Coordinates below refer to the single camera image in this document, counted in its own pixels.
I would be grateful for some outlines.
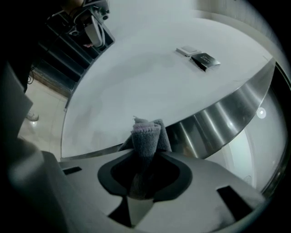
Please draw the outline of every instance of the towel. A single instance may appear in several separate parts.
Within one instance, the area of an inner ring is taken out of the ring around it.
[[[154,174],[151,163],[156,150],[172,151],[165,125],[161,119],[148,122],[145,119],[135,118],[131,136],[119,148],[119,151],[134,148],[138,164],[129,190],[129,197],[144,200],[153,183]]]

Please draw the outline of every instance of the stainless steel panel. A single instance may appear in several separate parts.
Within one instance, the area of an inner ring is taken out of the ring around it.
[[[256,114],[270,87],[274,69],[272,59],[233,93],[167,127],[172,151],[205,159],[228,144]]]

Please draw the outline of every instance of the small box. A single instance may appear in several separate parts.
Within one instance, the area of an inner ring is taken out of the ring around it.
[[[191,46],[183,46],[181,48],[177,48],[176,51],[188,57],[194,54],[201,53],[200,50],[192,48]]]
[[[191,60],[194,61],[203,71],[206,71],[210,67],[219,66],[221,63],[208,55],[207,53],[200,53],[191,56]]]

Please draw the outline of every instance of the shoe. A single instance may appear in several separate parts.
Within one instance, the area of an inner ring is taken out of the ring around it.
[[[38,114],[33,111],[29,111],[26,118],[31,122],[36,122],[38,120]]]

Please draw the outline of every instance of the white table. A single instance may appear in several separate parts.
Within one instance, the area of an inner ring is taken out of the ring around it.
[[[189,45],[221,62],[203,72],[175,49]],[[271,55],[242,32],[211,20],[144,22],[117,38],[88,70],[68,105],[62,157],[123,143],[133,116],[166,126],[215,103],[254,76]]]

